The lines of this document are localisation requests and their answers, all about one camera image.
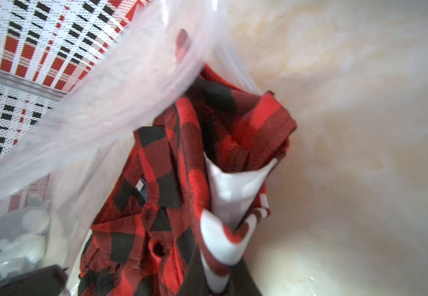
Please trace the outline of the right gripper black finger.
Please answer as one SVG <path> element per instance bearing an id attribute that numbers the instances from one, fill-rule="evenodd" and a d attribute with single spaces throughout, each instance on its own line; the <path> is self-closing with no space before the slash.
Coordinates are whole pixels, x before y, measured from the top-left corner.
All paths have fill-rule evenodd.
<path id="1" fill-rule="evenodd" d="M 201 252 L 196 251 L 190 261 L 179 296 L 261 296 L 245 260 L 231 267 L 226 276 L 216 275 Z"/>

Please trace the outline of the red black plaid shirt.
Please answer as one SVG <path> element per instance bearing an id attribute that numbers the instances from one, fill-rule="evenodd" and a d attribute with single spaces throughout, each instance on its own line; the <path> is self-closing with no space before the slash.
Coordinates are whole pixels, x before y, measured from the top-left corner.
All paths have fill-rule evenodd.
<path id="1" fill-rule="evenodd" d="M 271 211 L 266 178 L 297 124 L 272 91 L 205 65 L 135 143 L 91 225 L 81 296 L 178 296 L 194 252 L 226 276 Z"/>

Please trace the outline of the clear plastic vacuum bag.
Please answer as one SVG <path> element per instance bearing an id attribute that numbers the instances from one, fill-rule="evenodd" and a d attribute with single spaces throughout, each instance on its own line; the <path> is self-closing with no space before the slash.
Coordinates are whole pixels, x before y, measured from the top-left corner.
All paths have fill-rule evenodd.
<path id="1" fill-rule="evenodd" d="M 88 76 L 0 161 L 0 281 L 55 266 L 70 274 L 126 161 L 131 133 L 185 92 L 211 61 L 251 92 L 227 1 L 156 1 L 136 14 Z"/>

